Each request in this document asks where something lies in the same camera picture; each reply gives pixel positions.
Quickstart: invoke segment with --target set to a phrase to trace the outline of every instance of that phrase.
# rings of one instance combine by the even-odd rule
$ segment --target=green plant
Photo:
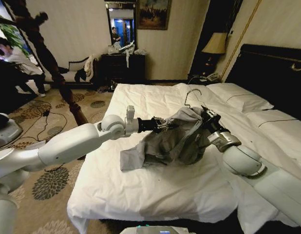
[[[11,43],[12,46],[19,47],[27,57],[29,56],[28,51],[23,48],[25,42],[17,27],[0,23],[0,30],[3,32],[3,34],[6,36],[6,39]]]

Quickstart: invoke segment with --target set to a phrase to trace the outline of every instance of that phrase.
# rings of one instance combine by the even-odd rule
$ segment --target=picture frame
[[[139,0],[137,29],[167,30],[172,0]]]

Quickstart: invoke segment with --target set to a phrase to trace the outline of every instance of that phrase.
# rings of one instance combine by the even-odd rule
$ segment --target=mirror
[[[134,41],[136,48],[135,3],[106,2],[111,44],[124,47]]]

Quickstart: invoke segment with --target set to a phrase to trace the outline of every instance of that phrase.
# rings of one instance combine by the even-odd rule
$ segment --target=person
[[[44,73],[34,65],[22,52],[20,48],[17,46],[12,47],[10,42],[4,38],[0,38],[0,50],[4,53],[4,59],[7,62],[14,62],[16,63],[21,71],[23,72],[23,76],[20,76],[19,79],[22,79],[20,82],[20,87],[24,91],[29,91],[30,93],[34,93],[32,89],[26,85],[26,82],[30,79],[33,79],[37,88],[38,92],[41,97],[45,97],[45,89],[44,89]]]
[[[113,31],[113,44],[114,44],[115,42],[120,41],[121,37],[117,34],[115,27],[112,28],[112,31]]]

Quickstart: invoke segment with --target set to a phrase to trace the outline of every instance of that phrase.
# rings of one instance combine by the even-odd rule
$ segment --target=white pillow
[[[224,102],[243,113],[269,110],[274,107],[267,100],[236,84],[210,84],[207,88],[219,96]]]
[[[301,121],[278,110],[247,113],[246,116],[301,165]]]

